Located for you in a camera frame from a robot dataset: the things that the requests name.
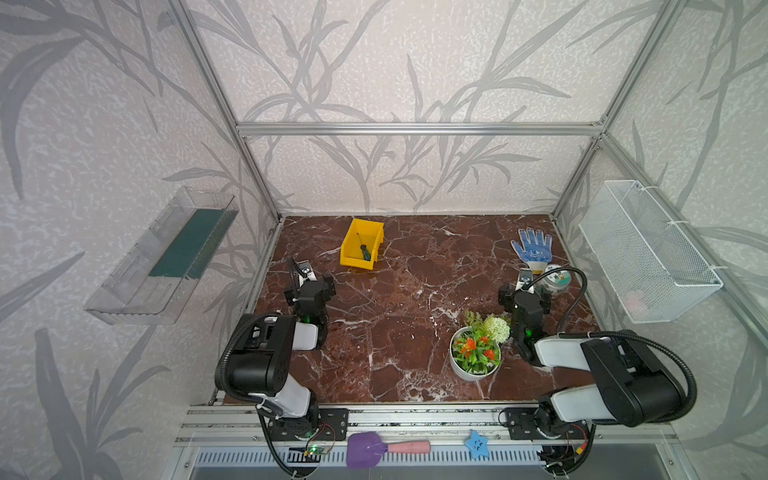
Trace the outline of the green handled screwdriver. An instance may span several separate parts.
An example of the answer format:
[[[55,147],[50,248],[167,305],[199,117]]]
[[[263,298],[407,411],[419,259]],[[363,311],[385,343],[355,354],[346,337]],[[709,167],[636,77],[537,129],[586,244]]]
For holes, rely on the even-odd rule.
[[[360,233],[357,233],[358,240],[360,241],[360,249],[363,255],[363,258],[365,261],[372,261],[373,255],[372,252],[369,249],[369,246],[367,244],[367,241],[360,235]]]

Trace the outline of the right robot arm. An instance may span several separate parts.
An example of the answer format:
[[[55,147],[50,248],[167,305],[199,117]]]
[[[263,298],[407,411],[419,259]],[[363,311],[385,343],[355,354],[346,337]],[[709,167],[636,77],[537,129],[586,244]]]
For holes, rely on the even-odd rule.
[[[592,382],[544,395],[533,414],[537,428],[556,436],[570,424],[635,427],[667,423],[695,406],[692,370],[667,347],[631,330],[546,335],[544,307],[532,287],[504,285],[499,304],[513,317],[512,340],[536,367],[588,372]]]

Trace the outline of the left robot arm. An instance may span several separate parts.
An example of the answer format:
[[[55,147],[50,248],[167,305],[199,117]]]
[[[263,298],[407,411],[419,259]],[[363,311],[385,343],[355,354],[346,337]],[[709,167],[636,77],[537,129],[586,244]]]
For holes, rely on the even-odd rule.
[[[306,278],[287,291],[290,314],[241,317],[218,361],[215,386],[251,403],[275,424],[299,430],[319,422],[316,395],[290,374],[295,351],[319,350],[328,335],[327,302],[336,294],[332,276]]]

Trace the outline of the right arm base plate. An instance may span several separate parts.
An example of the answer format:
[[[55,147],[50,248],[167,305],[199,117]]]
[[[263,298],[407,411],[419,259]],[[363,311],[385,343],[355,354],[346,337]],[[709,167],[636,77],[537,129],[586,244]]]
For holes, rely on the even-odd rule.
[[[548,407],[509,407],[498,416],[511,440],[586,440],[589,424],[584,421],[566,422]]]

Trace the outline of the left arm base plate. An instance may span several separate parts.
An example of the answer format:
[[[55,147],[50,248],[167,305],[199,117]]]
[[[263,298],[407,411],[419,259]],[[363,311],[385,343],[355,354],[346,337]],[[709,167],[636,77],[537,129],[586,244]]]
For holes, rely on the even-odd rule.
[[[266,423],[273,441],[342,441],[347,437],[350,411],[321,407],[302,418],[269,419]]]

